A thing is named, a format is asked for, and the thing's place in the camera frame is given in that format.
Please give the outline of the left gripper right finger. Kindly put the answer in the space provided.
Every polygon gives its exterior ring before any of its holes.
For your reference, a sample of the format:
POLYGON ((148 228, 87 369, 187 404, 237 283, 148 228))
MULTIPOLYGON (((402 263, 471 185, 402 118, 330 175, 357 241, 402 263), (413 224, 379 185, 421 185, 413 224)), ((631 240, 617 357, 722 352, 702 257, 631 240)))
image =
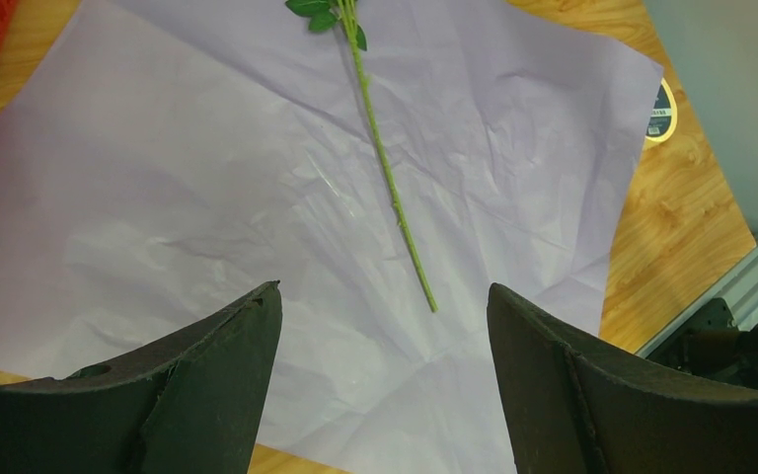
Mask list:
POLYGON ((495 283, 489 339, 520 473, 758 473, 758 390, 632 355, 495 283))

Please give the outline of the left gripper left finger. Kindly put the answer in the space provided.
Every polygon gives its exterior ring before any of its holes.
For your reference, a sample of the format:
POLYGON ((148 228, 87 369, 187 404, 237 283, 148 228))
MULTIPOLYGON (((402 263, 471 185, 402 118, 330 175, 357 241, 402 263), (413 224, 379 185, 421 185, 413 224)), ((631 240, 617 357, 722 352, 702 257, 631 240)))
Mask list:
POLYGON ((137 350, 0 385, 0 473, 245 473, 282 326, 268 281, 137 350))

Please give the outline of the purple wrapping paper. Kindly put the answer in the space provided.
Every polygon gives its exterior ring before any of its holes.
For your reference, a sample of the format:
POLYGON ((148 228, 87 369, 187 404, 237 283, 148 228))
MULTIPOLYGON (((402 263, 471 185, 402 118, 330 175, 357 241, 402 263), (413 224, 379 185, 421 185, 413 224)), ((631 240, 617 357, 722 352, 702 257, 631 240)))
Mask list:
POLYGON ((503 1, 357 13, 437 310, 340 31, 280 1, 85 1, 0 114, 0 370, 65 376, 278 280, 261 443, 513 472, 490 285, 598 331, 662 69, 503 1))

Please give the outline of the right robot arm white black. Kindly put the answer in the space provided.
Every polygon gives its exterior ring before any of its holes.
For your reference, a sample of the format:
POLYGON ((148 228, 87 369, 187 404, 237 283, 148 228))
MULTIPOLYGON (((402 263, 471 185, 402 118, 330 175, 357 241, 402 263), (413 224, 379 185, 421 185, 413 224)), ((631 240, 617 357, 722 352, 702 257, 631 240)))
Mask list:
POLYGON ((758 390, 758 324, 743 331, 714 298, 645 357, 710 380, 758 390))

